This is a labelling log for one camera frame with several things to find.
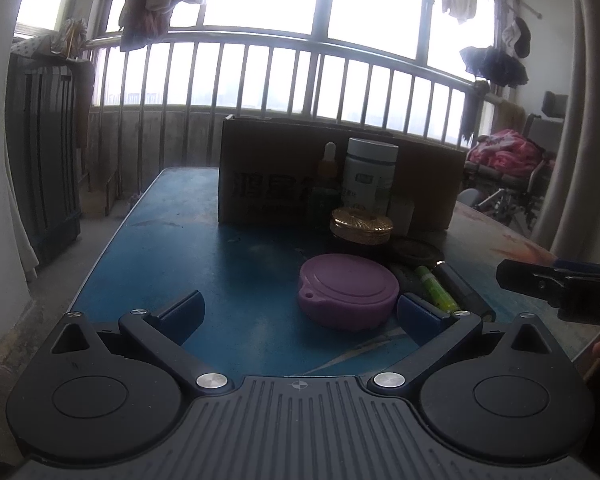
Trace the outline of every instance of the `triangular cutout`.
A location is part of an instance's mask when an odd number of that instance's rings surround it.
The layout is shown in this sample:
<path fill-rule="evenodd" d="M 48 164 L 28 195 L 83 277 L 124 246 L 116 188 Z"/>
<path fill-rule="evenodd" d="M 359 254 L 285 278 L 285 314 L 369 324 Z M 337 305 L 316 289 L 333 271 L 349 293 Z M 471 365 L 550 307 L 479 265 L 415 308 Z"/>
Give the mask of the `triangular cutout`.
<path fill-rule="evenodd" d="M 529 323 L 525 323 L 520 327 L 518 335 L 513 340 L 511 348 L 513 350 L 532 352 L 534 354 L 549 353 L 549 348 L 542 339 L 542 336 L 538 330 L 536 330 L 536 327 Z"/>
<path fill-rule="evenodd" d="M 51 353 L 66 354 L 67 352 L 77 352 L 87 348 L 89 348 L 89 343 L 87 343 L 82 329 L 79 325 L 71 323 L 64 327 Z"/>

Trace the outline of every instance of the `cardboard box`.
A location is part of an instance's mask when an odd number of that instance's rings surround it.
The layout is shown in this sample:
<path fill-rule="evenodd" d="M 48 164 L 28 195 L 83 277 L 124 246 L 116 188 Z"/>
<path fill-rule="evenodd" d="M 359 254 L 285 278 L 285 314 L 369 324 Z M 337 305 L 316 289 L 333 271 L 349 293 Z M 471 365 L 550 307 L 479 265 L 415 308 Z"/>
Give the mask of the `cardboard box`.
<path fill-rule="evenodd" d="M 336 144 L 341 178 L 349 137 L 399 146 L 392 196 L 413 200 L 413 229 L 448 228 L 460 191 L 465 152 L 413 136 L 336 124 L 233 116 L 222 124 L 219 222 L 303 223 L 325 143 Z"/>

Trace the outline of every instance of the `white bottle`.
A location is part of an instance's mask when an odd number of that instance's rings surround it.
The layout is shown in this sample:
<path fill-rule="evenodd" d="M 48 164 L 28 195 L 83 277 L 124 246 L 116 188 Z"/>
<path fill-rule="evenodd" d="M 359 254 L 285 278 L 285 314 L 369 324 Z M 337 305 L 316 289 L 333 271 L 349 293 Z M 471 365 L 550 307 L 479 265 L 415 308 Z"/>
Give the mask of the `white bottle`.
<path fill-rule="evenodd" d="M 351 137 L 342 177 L 344 206 L 386 215 L 397 157 L 394 144 Z"/>

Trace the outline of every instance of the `gold lid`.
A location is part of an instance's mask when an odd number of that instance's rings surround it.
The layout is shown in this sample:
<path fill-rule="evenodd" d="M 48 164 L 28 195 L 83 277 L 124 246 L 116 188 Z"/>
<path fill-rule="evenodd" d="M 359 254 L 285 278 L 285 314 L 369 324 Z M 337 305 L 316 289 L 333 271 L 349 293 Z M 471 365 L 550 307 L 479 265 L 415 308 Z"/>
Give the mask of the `gold lid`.
<path fill-rule="evenodd" d="M 378 245 L 390 238 L 394 224 L 386 216 L 340 207 L 331 212 L 330 227 L 333 234 L 350 242 Z"/>

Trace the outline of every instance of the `silver screw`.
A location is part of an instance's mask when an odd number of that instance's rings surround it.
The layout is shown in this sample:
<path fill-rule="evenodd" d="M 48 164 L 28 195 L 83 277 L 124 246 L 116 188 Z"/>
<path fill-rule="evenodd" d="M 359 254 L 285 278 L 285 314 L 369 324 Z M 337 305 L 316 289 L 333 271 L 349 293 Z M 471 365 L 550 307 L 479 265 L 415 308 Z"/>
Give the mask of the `silver screw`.
<path fill-rule="evenodd" d="M 404 384 L 404 377 L 395 372 L 382 372 L 374 377 L 374 382 L 383 388 L 397 388 Z"/>
<path fill-rule="evenodd" d="M 196 384 L 200 388 L 206 388 L 207 390 L 222 388 L 228 382 L 229 379 L 222 374 L 202 374 L 196 379 Z"/>

